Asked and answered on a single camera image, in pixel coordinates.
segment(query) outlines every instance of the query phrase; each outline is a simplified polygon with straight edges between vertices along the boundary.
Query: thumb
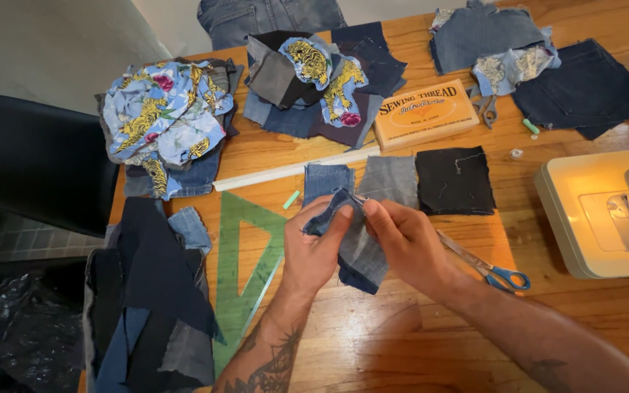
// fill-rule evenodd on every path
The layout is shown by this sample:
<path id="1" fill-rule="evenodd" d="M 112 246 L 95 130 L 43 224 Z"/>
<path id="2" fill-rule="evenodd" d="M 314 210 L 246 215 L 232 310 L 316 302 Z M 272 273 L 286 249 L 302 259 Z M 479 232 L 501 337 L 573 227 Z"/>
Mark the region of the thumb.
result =
<path id="1" fill-rule="evenodd" d="M 350 205 L 344 205 L 336 212 L 334 218 L 329 222 L 329 228 L 324 236 L 321 237 L 321 244 L 325 247 L 332 247 L 336 250 L 341 245 L 341 240 L 344 239 L 346 231 L 351 226 L 351 221 L 354 218 L 354 209 Z"/>
<path id="2" fill-rule="evenodd" d="M 380 246 L 385 248 L 387 245 L 400 244 L 404 240 L 389 213 L 380 202 L 369 199 L 363 204 L 363 210 L 365 211 L 365 218 L 375 230 Z"/>

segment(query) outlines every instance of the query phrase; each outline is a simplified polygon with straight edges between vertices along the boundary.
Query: scissor handle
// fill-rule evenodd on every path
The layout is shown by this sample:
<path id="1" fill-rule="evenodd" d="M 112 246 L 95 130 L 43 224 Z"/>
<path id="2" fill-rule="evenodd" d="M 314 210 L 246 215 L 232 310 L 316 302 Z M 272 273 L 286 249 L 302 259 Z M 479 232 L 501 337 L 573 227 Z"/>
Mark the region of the scissor handle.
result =
<path id="1" fill-rule="evenodd" d="M 487 283 L 490 284 L 492 287 L 510 294 L 516 294 L 516 292 L 512 291 L 509 287 L 503 285 L 501 281 L 494 278 L 492 274 L 488 274 L 484 278 L 487 280 Z"/>
<path id="2" fill-rule="evenodd" d="M 494 266 L 492 268 L 492 272 L 496 275 L 498 275 L 499 277 L 503 278 L 504 280 L 506 280 L 507 282 L 509 282 L 509 284 L 517 289 L 517 290 L 529 290 L 530 289 L 530 279 L 527 275 L 519 272 L 519 271 L 515 271 L 515 270 L 509 270 L 509 269 L 504 269 L 502 267 L 499 266 Z M 517 283 L 513 282 L 511 280 L 511 277 L 518 277 L 521 279 L 521 281 L 523 282 L 522 285 L 518 285 Z"/>

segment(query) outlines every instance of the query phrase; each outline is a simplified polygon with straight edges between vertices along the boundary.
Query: gray scissors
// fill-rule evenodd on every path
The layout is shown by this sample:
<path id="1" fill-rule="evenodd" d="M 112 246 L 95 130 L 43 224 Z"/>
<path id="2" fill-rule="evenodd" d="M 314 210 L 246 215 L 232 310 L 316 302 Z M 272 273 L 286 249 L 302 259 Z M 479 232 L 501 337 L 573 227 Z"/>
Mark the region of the gray scissors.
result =
<path id="1" fill-rule="evenodd" d="M 482 97 L 478 101 L 473 102 L 472 99 L 479 95 L 479 86 L 477 84 L 465 89 L 465 93 L 470 98 L 476 114 L 481 114 L 486 126 L 492 130 L 492 124 L 499 118 L 499 114 L 496 112 L 496 95 Z"/>
<path id="2" fill-rule="evenodd" d="M 487 263 L 483 261 L 482 259 L 480 259 L 479 257 L 472 254 L 470 251 L 467 251 L 465 247 L 453 241 L 453 239 L 451 239 L 446 234 L 444 234 L 443 231 L 441 231 L 440 229 L 436 229 L 436 232 L 438 232 L 438 236 L 440 237 L 441 241 L 445 243 L 446 246 L 450 247 L 451 250 L 458 253 L 464 260 L 467 261 L 467 263 L 472 265 L 472 267 L 474 267 L 478 272 L 480 272 L 484 276 L 484 279 L 487 281 L 487 283 L 489 283 L 492 287 L 498 288 L 499 290 L 502 290 L 502 291 L 509 292 L 511 294 L 515 294 L 515 292 L 511 290 L 510 287 L 507 287 L 506 285 L 502 284 L 501 281 L 497 280 L 492 275 L 492 273 L 494 273 L 498 275 L 499 277 L 503 278 L 504 280 L 506 280 L 506 282 L 508 282 L 511 285 L 511 287 L 514 288 L 515 290 L 530 289 L 530 280 L 527 275 L 519 271 L 504 269 L 502 267 L 494 266 L 490 263 Z M 522 281 L 523 284 L 518 285 L 517 283 L 511 280 L 511 277 L 518 277 Z"/>

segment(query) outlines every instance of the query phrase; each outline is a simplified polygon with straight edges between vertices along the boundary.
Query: jeans pocket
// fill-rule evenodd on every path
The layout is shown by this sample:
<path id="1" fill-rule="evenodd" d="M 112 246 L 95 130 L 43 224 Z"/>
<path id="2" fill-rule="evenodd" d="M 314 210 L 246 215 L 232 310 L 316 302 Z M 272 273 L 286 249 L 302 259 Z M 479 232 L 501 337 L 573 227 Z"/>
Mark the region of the jeans pocket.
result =
<path id="1" fill-rule="evenodd" d="M 244 38 L 247 35 L 258 34 L 256 8 L 253 5 L 239 11 L 232 9 L 215 15 L 207 11 L 198 18 L 198 22 L 210 35 L 213 50 L 246 45 L 247 40 Z"/>
<path id="2" fill-rule="evenodd" d="M 345 27 L 344 15 L 336 0 L 282 0 L 297 31 L 317 33 Z"/>
<path id="3" fill-rule="evenodd" d="M 629 101 L 618 88 L 622 74 L 600 50 L 544 72 L 536 83 L 566 115 L 607 118 Z"/>

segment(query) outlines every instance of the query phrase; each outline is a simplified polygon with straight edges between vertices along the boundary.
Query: orange box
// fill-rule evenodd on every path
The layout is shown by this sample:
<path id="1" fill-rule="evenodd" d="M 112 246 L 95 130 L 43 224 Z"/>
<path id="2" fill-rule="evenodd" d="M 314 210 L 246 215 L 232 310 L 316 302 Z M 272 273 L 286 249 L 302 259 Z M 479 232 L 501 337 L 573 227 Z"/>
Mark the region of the orange box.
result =
<path id="1" fill-rule="evenodd" d="M 459 79 L 382 102 L 375 136 L 382 151 L 458 134 L 479 124 Z"/>

